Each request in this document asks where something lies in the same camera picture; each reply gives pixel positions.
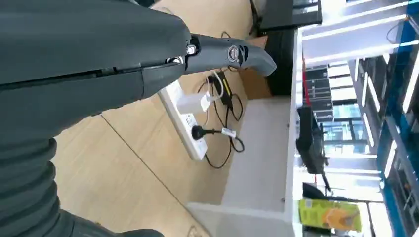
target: white desk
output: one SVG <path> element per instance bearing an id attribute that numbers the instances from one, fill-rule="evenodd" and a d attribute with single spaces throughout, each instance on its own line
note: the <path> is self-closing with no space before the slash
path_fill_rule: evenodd
<path id="1" fill-rule="evenodd" d="M 302 182 L 294 168 L 302 45 L 295 34 L 291 98 L 248 102 L 240 131 L 246 150 L 233 156 L 222 204 L 187 204 L 213 237 L 302 236 Z"/>

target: charger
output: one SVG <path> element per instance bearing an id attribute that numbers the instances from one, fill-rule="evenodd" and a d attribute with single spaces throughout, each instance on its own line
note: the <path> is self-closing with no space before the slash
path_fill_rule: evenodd
<path id="1" fill-rule="evenodd" d="M 177 110 L 181 114 L 194 114 L 206 112 L 210 107 L 212 97 L 206 93 L 190 94 L 182 96 L 176 104 Z"/>
<path id="2" fill-rule="evenodd" d="M 233 111 L 233 94 L 231 93 L 230 85 L 228 84 L 227 78 L 223 71 L 217 72 L 216 75 L 208 76 L 208 82 L 215 86 L 218 94 L 220 95 L 221 102 Z"/>

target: white charger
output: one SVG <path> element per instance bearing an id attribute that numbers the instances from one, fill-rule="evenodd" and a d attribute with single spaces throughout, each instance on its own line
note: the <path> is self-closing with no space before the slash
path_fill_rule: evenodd
<path id="1" fill-rule="evenodd" d="M 182 96 L 176 104 L 177 110 L 181 114 L 195 114 L 206 112 L 210 107 L 212 97 L 206 93 L 190 94 Z"/>

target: outlet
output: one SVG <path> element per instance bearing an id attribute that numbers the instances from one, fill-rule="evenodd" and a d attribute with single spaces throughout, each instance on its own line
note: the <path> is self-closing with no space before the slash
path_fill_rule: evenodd
<path id="1" fill-rule="evenodd" d="M 166 86 L 158 94 L 189 156 L 193 160 L 202 160 L 208 147 L 203 138 L 199 140 L 192 138 L 192 127 L 198 125 L 195 116 L 193 114 L 182 115 L 177 110 L 177 101 L 184 95 L 179 81 L 176 80 Z"/>

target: white power strip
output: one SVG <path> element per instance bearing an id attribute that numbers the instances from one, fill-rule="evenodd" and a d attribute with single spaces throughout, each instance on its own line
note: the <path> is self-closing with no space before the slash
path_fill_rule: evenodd
<path id="1" fill-rule="evenodd" d="M 177 101 L 184 96 L 179 82 L 176 80 L 158 93 L 173 125 L 180 136 L 191 159 L 202 160 L 207 152 L 207 144 L 203 138 L 192 138 L 192 127 L 198 125 L 193 114 L 180 114 L 177 110 Z"/>

